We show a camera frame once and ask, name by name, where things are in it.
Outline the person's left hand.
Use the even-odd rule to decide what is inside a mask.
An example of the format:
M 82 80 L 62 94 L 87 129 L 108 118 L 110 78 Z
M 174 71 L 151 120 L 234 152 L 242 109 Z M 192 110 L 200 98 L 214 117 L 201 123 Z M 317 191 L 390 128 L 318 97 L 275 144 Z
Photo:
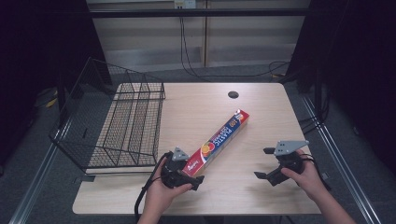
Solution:
M 143 212 L 138 224 L 157 224 L 163 212 L 171 205 L 172 201 L 179 195 L 189 191 L 192 184 L 184 184 L 173 189 L 166 187 L 161 178 L 161 170 L 167 159 L 163 159 L 159 168 L 151 178 L 148 187 Z

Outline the black horizontal bar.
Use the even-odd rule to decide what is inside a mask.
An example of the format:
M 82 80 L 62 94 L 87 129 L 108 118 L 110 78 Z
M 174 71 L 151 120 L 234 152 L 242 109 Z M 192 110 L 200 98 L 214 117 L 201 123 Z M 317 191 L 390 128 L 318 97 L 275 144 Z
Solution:
M 313 14 L 313 11 L 302 8 L 92 10 L 90 12 L 93 18 L 308 16 Z

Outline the white wall outlet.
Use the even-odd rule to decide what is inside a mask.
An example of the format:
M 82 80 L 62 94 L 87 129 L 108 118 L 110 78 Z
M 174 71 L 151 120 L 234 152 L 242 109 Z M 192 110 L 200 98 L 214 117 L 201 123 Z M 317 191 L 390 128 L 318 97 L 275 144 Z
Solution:
M 196 0 L 174 0 L 175 9 L 196 9 Z

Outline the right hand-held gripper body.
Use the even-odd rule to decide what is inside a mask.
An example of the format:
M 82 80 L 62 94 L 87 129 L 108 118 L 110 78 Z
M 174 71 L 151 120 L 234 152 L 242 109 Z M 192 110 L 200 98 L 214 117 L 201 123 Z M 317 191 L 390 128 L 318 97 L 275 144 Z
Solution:
M 278 141 L 273 154 L 277 159 L 279 166 L 269 173 L 271 178 L 268 179 L 272 186 L 276 186 L 288 179 L 281 173 L 281 169 L 286 167 L 296 173 L 300 173 L 303 167 L 303 159 L 296 152 L 297 149 L 309 144 L 307 140 L 303 141 Z

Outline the metal floor rail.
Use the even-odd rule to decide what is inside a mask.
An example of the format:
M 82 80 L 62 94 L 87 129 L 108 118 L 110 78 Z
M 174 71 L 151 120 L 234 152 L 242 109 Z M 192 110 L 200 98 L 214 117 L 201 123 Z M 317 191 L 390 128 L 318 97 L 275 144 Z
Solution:
M 48 125 L 36 122 L 12 161 L 16 208 L 7 224 L 57 224 L 72 218 L 77 171 L 48 138 Z
M 314 121 L 315 127 L 324 142 L 326 148 L 328 149 L 334 163 L 339 170 L 341 176 L 346 183 L 346 186 L 351 193 L 356 205 L 361 211 L 367 224 L 382 224 L 380 218 L 378 217 L 372 203 L 368 199 L 361 185 L 357 181 L 356 177 L 349 168 L 347 161 L 342 155 L 339 147 L 335 143 L 331 133 L 329 132 L 327 126 L 323 121 L 318 119 L 315 113 L 314 103 L 306 96 L 303 97 L 304 106 L 310 115 L 310 118 Z

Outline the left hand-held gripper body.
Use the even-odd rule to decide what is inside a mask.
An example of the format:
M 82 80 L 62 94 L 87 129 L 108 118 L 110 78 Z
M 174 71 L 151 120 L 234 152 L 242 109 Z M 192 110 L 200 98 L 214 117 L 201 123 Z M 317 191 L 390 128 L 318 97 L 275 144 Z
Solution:
M 166 162 L 161 170 L 162 182 L 166 187 L 172 189 L 185 184 L 195 184 L 195 180 L 192 177 L 183 173 L 189 158 L 190 156 L 179 147 L 166 154 Z

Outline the red and blue plastic wrap box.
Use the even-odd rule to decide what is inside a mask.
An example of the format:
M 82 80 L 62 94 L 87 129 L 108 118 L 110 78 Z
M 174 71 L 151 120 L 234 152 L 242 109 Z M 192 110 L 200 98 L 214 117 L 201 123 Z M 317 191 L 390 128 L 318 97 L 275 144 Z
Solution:
M 246 126 L 249 113 L 237 109 L 233 115 L 188 159 L 182 172 L 190 177 L 197 177 L 226 148 L 226 146 Z

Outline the black curtain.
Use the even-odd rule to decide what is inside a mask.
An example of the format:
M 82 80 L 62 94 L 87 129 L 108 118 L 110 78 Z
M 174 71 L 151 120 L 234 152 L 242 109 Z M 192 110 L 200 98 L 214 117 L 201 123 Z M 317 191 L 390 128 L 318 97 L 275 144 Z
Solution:
M 310 0 L 288 75 L 319 77 L 396 175 L 396 0 Z
M 0 0 L 0 169 L 32 120 L 37 95 L 70 89 L 90 58 L 105 58 L 88 0 Z

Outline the person's right hand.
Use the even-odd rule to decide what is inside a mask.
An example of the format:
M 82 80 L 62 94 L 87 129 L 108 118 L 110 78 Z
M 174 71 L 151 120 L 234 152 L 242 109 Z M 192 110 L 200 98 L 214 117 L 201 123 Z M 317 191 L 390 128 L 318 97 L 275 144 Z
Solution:
M 297 149 L 296 152 L 301 158 L 304 159 L 303 171 L 298 174 L 289 168 L 282 168 L 281 173 L 292 180 L 294 180 L 300 188 L 302 188 L 307 196 L 317 201 L 321 196 L 325 196 L 329 193 L 319 178 L 317 168 L 312 161 L 308 160 L 308 157 L 301 149 Z

